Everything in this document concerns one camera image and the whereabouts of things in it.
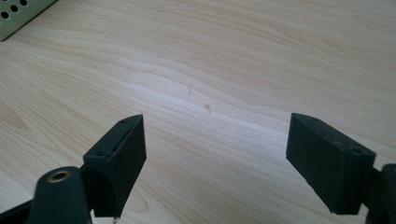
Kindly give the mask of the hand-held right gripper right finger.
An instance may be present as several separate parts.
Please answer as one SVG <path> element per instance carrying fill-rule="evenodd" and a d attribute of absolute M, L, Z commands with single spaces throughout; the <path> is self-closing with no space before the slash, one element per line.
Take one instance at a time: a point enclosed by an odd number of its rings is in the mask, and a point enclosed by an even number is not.
<path fill-rule="evenodd" d="M 375 153 L 320 119 L 293 113 L 286 158 L 329 210 L 356 215 Z"/>

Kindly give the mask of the pale green perforated basket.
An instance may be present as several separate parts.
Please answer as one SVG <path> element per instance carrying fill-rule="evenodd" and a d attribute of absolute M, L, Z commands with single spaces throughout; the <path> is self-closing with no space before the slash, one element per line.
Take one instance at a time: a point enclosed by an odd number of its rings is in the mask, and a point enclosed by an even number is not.
<path fill-rule="evenodd" d="M 0 41 L 6 40 L 57 0 L 0 0 Z"/>

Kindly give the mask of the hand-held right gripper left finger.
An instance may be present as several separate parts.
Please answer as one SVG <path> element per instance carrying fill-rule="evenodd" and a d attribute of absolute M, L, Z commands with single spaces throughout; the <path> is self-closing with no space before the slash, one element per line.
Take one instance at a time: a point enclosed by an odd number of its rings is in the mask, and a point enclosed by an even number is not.
<path fill-rule="evenodd" d="M 118 121 L 83 156 L 88 205 L 96 217 L 121 217 L 146 158 L 142 115 Z"/>

